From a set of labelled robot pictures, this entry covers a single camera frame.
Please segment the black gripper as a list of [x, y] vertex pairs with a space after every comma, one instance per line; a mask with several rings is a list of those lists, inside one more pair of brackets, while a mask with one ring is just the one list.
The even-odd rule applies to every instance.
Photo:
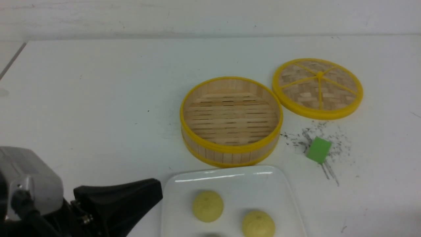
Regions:
[[75, 199], [46, 220], [62, 237], [126, 237], [162, 198], [161, 182], [150, 178], [114, 186], [79, 186]]

